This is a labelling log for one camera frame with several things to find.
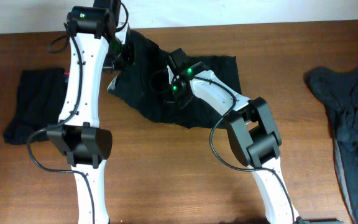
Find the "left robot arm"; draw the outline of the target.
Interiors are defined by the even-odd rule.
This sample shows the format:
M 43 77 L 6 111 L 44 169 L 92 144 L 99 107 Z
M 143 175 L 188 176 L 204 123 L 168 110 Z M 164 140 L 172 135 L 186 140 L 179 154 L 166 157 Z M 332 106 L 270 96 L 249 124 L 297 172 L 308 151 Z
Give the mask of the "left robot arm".
M 99 127 L 99 90 L 103 70 L 121 70 L 134 63 L 130 27 L 120 22 L 120 1 L 75 6 L 67 15 L 70 71 L 58 124 L 47 131 L 66 157 L 76 182 L 79 223 L 109 223 L 104 196 L 104 170 L 112 134 Z

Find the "dark grey clothes pile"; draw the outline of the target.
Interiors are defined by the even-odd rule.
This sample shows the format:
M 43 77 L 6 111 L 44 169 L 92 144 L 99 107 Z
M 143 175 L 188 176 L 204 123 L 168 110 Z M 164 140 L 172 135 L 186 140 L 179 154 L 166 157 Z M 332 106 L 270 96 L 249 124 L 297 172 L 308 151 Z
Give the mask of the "dark grey clothes pile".
M 326 109 L 337 180 L 352 221 L 358 223 L 358 67 L 349 72 L 317 67 L 305 73 L 305 82 Z

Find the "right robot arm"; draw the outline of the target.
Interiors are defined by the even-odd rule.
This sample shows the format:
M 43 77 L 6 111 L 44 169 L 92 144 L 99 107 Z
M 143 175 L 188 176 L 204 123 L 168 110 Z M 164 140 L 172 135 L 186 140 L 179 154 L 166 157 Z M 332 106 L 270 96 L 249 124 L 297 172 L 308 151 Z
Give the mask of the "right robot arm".
M 240 167 L 254 176 L 269 223 L 307 223 L 291 202 L 281 169 L 282 138 L 263 98 L 251 100 L 222 82 L 204 63 L 167 65 L 172 93 L 188 93 L 209 104 L 224 122 L 229 145 Z

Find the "dark green shorts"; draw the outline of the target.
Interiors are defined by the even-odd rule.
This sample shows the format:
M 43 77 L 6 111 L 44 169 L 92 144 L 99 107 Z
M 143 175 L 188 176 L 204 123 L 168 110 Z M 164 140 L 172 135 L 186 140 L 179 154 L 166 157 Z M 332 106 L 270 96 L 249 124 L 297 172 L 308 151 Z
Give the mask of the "dark green shorts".
M 131 31 L 135 61 L 110 83 L 108 92 L 156 123 L 186 128 L 224 128 L 222 120 L 247 105 L 236 58 L 166 52 Z

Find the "folded black shorts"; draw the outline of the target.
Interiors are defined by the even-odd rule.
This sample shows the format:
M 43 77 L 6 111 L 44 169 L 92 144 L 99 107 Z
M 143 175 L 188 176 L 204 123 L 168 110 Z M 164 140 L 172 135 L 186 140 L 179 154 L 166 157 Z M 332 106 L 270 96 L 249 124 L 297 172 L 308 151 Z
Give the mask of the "folded black shorts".
M 57 124 L 66 92 L 64 68 L 23 70 L 15 114 L 3 132 L 4 142 L 23 145 L 35 131 Z

